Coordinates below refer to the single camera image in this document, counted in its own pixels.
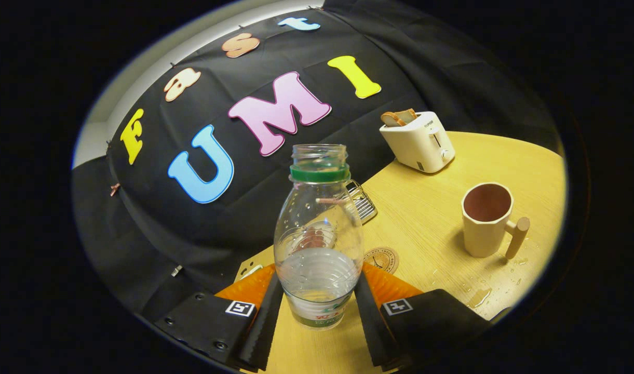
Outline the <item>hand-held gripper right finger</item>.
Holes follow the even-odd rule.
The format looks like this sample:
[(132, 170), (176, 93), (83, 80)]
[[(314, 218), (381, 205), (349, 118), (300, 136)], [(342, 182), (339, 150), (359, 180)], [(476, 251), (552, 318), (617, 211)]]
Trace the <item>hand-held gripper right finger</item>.
[(447, 291), (423, 292), (369, 263), (354, 292), (373, 365), (385, 371), (437, 360), (492, 327)]

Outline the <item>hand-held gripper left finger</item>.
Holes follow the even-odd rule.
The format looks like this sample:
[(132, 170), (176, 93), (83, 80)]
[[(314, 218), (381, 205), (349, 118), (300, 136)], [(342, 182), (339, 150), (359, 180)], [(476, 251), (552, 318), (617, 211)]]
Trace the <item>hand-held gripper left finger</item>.
[(282, 300), (268, 265), (216, 294), (195, 291), (155, 317), (155, 327), (219, 364), (265, 371)]

